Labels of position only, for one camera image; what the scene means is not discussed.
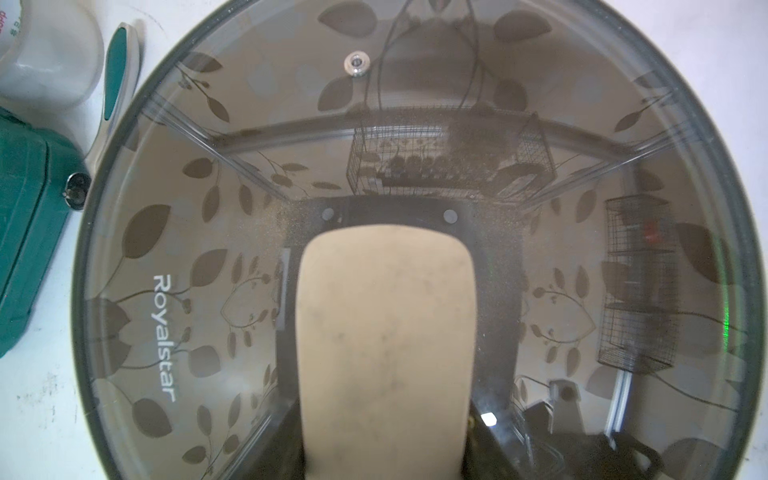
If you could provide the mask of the glass pot lid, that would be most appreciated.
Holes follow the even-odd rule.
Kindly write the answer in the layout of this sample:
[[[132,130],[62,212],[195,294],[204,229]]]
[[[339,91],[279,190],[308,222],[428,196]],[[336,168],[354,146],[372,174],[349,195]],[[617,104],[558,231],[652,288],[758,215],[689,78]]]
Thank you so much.
[[[735,479],[766,360],[730,155],[601,1],[231,1],[94,166],[110,479]]]

